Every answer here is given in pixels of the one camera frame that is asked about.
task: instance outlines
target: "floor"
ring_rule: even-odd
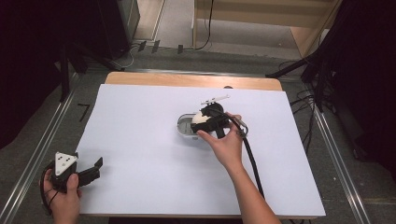
[[[191,45],[191,15],[183,10],[175,13],[177,5],[190,10],[190,3],[191,1],[165,1],[162,19],[155,35],[156,39],[161,39],[161,47],[175,48],[178,44]],[[185,20],[177,20],[173,17],[185,18]],[[172,22],[167,22],[167,20],[184,24],[172,28]],[[203,32],[200,33],[199,39],[203,43],[205,40],[204,21],[201,21],[201,23],[200,30]],[[154,54],[150,52],[149,47],[140,52],[134,49],[132,50],[134,63],[126,68],[126,71],[160,69],[250,74],[262,77],[286,66],[288,61],[300,58],[298,50],[293,44],[290,30],[287,27],[268,26],[265,29],[271,31],[269,32],[270,35],[257,33],[257,35],[252,36],[241,36],[235,30],[226,33],[227,30],[232,30],[231,28],[225,28],[228,27],[227,24],[218,23],[218,25],[214,22],[212,26],[211,47],[208,46],[207,49],[201,51],[185,51],[180,55],[177,54],[175,49],[160,49]],[[241,24],[228,25],[233,27],[233,29],[241,28],[244,30],[243,33],[248,33],[245,29],[253,33],[257,30],[248,24],[242,24],[244,25],[243,27],[241,27]],[[262,36],[262,39],[253,38],[254,36]],[[125,55],[118,63],[128,64],[131,60],[131,55]],[[88,63],[89,71],[85,75],[78,75],[71,103],[63,116],[62,122],[59,124],[58,131],[52,137],[43,161],[39,164],[37,172],[33,173],[32,182],[27,186],[28,189],[25,195],[22,195],[23,200],[19,210],[14,214],[13,223],[52,223],[49,217],[44,216],[41,209],[36,181],[41,170],[51,160],[56,151],[74,152],[79,138],[84,132],[85,124],[94,106],[97,90],[100,84],[104,83],[108,74],[108,70],[100,64],[93,61],[88,61]],[[298,92],[304,91],[304,85],[299,80],[299,75],[302,71],[302,69],[295,70],[280,79],[282,88],[287,93],[290,101],[297,98]],[[2,187],[0,189],[1,207],[6,205],[13,186],[18,182],[24,171],[25,164],[28,163],[35,152],[42,134],[59,106],[59,97],[60,88],[47,98],[23,128],[17,139],[0,150],[2,170],[2,175],[0,176]],[[81,117],[85,108],[78,104],[92,105],[82,120]],[[297,109],[299,106],[295,105],[292,109]],[[308,131],[310,116],[309,109],[302,110],[295,115],[297,127],[302,138]],[[396,223],[396,184],[391,179],[389,172],[375,162],[357,161],[352,153],[352,145],[347,139],[342,123],[328,109],[325,110],[325,116],[351,179],[362,198],[365,210],[371,220],[370,223]],[[318,190],[322,196],[327,216],[314,219],[311,223],[359,223],[351,210],[345,189],[340,181],[341,176],[339,176],[334,167],[331,154],[316,123],[314,123],[312,134],[312,143],[307,157],[316,179]],[[107,222],[108,217],[81,217],[79,221],[79,223]],[[289,220],[283,220],[282,222],[292,223]]]
[[[137,0],[140,21],[134,38],[153,40],[158,31],[165,0]]]

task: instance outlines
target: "wire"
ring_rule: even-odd
[[[216,109],[212,109],[212,108],[207,108],[207,110],[211,110],[214,112],[217,112],[223,116],[225,116],[227,119],[229,119],[233,124],[235,124],[236,128],[238,129],[239,132],[243,133],[244,131],[241,129],[240,127],[240,123],[238,123],[237,121],[234,120],[234,118],[231,118],[228,114],[221,112],[219,110]],[[254,156],[253,153],[251,152],[251,148],[250,148],[250,144],[248,143],[248,139],[246,138],[247,134],[248,134],[248,126],[244,125],[244,127],[247,128],[247,132],[244,134],[244,137],[242,137],[242,140],[245,144],[245,148],[247,149],[247,155],[248,158],[250,160],[251,163],[251,167],[253,169],[253,174],[254,174],[254,178],[256,179],[256,184],[257,184],[257,189],[259,190],[259,193],[262,195],[263,198],[264,197],[264,192],[262,190],[262,182],[260,181],[260,176],[259,176],[259,171],[257,170],[257,165],[256,162],[254,160]]]
[[[311,139],[312,139],[312,128],[314,126],[314,115],[315,115],[315,106],[316,105],[314,102],[312,102],[311,104],[312,104],[312,113],[311,113],[311,118],[309,119],[309,129],[308,129],[308,132],[303,140],[303,144],[304,144],[306,137],[308,137],[308,143],[305,146],[305,155],[308,155],[308,149],[309,149],[309,146],[311,144]]]
[[[132,44],[131,49],[129,50],[129,54],[131,55],[132,60],[128,65],[121,65],[119,63],[116,63],[115,61],[111,61],[111,63],[114,63],[116,66],[118,66],[120,68],[127,68],[127,67],[131,66],[134,63],[134,55],[132,55],[132,50],[136,49],[137,47],[139,47],[139,45]]]
[[[204,25],[205,25],[206,31],[208,32],[208,29],[207,29],[207,26],[206,26],[206,11],[205,11],[205,15],[204,15]],[[213,43],[212,43],[212,41],[210,41],[210,47],[208,49],[206,49],[206,50],[210,50],[212,48],[212,46],[213,46]]]
[[[277,66],[277,69],[280,71],[280,70],[281,70],[280,67],[281,67],[283,64],[285,64],[285,63],[295,63],[295,62],[297,62],[297,61],[295,61],[295,60],[292,60],[292,61],[285,61],[285,62],[283,62],[283,63],[280,63],[280,64]]]
[[[300,98],[300,97],[299,97],[298,100],[295,100],[295,101],[290,102],[290,105],[295,105],[295,104],[297,104],[297,103],[299,103],[299,102],[305,100],[306,98],[313,98],[313,97],[314,97],[314,95],[307,95],[307,96],[305,96],[304,98]]]
[[[46,198],[46,193],[44,192],[44,178],[46,176],[46,172],[53,168],[55,166],[55,161],[52,161],[50,164],[48,164],[45,168],[43,173],[41,174],[40,178],[40,194],[41,194],[41,202],[43,203],[44,208],[46,209],[46,214],[48,216],[52,215],[52,210],[50,209],[50,205],[47,203],[47,198]]]
[[[210,39],[210,25],[211,25],[211,23],[212,23],[212,13],[213,13],[213,3],[215,2],[215,0],[212,0],[212,5],[211,5],[211,7],[210,7],[210,15],[209,15],[209,34],[207,35],[207,40],[206,40],[206,43],[203,45],[203,46],[201,46],[200,48],[198,48],[198,49],[203,49],[204,47],[206,47],[206,45],[207,45],[207,43],[209,42],[209,39]]]
[[[52,198],[49,200],[49,206],[52,203],[52,200],[56,197],[56,195],[58,195],[59,191],[56,190],[56,193],[52,196]]]
[[[293,111],[293,115],[297,114],[298,112],[306,109],[307,107],[309,107],[309,104],[303,104],[301,105],[297,110]]]

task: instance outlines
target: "white board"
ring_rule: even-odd
[[[177,132],[183,114],[207,99],[249,128],[266,201],[278,216],[325,216],[283,91],[102,85],[78,145],[78,169],[103,157],[101,177],[83,187],[81,214],[240,215],[233,183],[202,139]],[[243,149],[243,163],[254,175]]]

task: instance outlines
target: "wooden board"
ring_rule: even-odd
[[[135,39],[154,40],[163,13],[164,0],[137,0],[140,21],[136,28]]]
[[[108,74],[105,83],[209,88],[224,88],[226,86],[230,86],[234,89],[282,91],[280,82],[277,79],[258,77],[215,77],[160,73],[112,72]]]
[[[290,27],[291,33],[293,34],[302,57],[306,57],[317,48],[317,45],[314,44],[318,43],[323,30],[332,26],[332,22],[337,15],[337,9],[341,2],[342,0],[330,2],[327,11],[318,21],[316,21],[316,24],[313,27]]]
[[[209,17],[211,0],[195,0],[196,18]],[[316,27],[333,0],[217,0],[212,20]]]

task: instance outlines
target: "wrist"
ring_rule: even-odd
[[[64,219],[59,220],[59,219],[55,218],[53,220],[53,223],[54,224],[77,224],[78,218],[70,218],[68,220],[64,220]]]
[[[224,166],[229,175],[237,175],[245,172],[245,167],[242,162],[234,163],[232,165]]]

